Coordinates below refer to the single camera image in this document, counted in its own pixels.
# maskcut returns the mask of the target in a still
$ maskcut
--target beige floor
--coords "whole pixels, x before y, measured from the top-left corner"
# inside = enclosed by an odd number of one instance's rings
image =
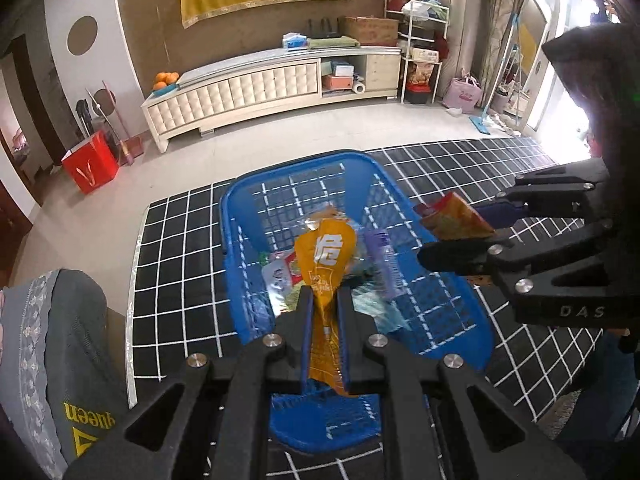
[[[87,196],[66,173],[55,176],[12,283],[59,267],[84,270],[102,287],[109,307],[124,314],[134,245],[149,203],[314,153],[478,137],[486,138],[468,117],[454,118],[439,105],[375,100],[247,121],[206,140],[183,134],[164,155],[151,142],[133,166],[120,168],[116,179]]]

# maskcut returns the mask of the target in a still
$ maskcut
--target purple snack package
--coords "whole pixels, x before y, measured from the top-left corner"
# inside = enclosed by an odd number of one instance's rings
[[[380,282],[380,295],[385,300],[392,300],[405,293],[402,275],[398,268],[396,252],[391,245],[389,234],[384,229],[366,230],[364,242],[367,253],[376,267]]]

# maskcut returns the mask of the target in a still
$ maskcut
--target white metal shelf rack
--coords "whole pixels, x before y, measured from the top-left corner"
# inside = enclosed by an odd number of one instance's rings
[[[436,23],[444,23],[444,32],[443,32],[443,37],[446,40],[447,39],[447,31],[449,29],[449,7],[444,7],[444,6],[439,6],[439,5],[435,5],[435,4],[430,4],[431,7],[435,7],[437,9],[441,9],[444,10],[446,15],[447,15],[447,19],[446,20],[440,20],[437,18],[424,18],[424,17],[420,17],[417,18],[414,16],[414,3],[419,2],[419,0],[411,0],[409,2],[410,6],[410,12],[409,14],[405,14],[404,12],[400,11],[400,10],[388,10],[386,8],[386,1],[385,0],[385,17],[386,18],[392,18],[394,16],[407,16],[409,18],[409,30],[407,31],[408,34],[403,34],[402,32],[398,32],[398,36],[400,38],[405,38],[406,39],[406,53],[402,56],[402,60],[404,60],[404,72],[402,74],[402,89],[400,91],[400,102],[404,103],[404,91],[406,89],[406,74],[407,74],[407,69],[409,68],[409,62],[416,62],[416,63],[427,63],[427,64],[432,64],[432,65],[436,65],[436,70],[438,71],[436,74],[436,83],[434,85],[434,87],[431,89],[431,103],[434,102],[434,100],[436,99],[436,90],[438,89],[438,83],[440,82],[440,72],[442,71],[442,62],[438,62],[438,63],[434,63],[434,62],[430,62],[430,61],[423,61],[420,59],[411,59],[411,47],[412,47],[412,41],[418,41],[418,42],[424,42],[424,43],[434,43],[434,40],[428,40],[427,38],[420,38],[418,36],[413,36],[412,32],[414,31],[414,20],[418,20],[421,22],[436,22]]]

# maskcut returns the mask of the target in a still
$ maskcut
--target white tv cabinet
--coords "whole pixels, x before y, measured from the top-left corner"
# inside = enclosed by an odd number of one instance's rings
[[[322,96],[321,60],[349,57],[366,91]],[[400,49],[388,46],[285,50],[276,48],[225,59],[185,72],[178,88],[142,103],[158,149],[169,139],[307,106],[398,94]]]

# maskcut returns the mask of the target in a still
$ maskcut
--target black and white checkered mat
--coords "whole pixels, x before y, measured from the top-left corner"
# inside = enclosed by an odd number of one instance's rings
[[[553,165],[531,139],[430,142],[371,150],[413,202],[434,202],[455,190],[481,203],[512,186],[518,173]],[[212,184],[153,203],[148,210],[132,273],[133,312],[127,333],[127,383],[133,404],[177,370],[193,352],[233,356],[240,342],[228,309],[218,202],[228,182]],[[519,220],[513,237],[532,243],[581,227],[573,219]],[[516,323],[493,286],[476,287],[495,332],[486,374],[515,405],[538,420],[571,383],[597,331]],[[283,479],[383,477],[382,445],[307,456],[269,448],[269,476]]]

